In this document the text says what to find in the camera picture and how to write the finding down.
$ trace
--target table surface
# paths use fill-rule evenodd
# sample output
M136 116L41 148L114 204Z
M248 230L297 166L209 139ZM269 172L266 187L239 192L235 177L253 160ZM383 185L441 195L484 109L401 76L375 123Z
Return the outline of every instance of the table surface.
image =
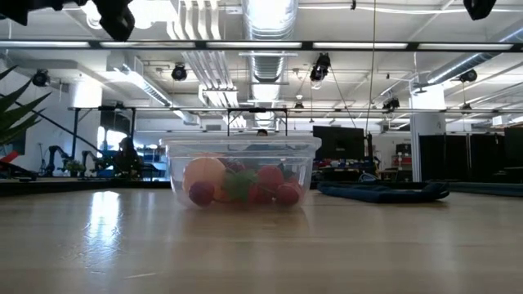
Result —
M0 198L0 293L521 293L523 199L190 211L170 190Z

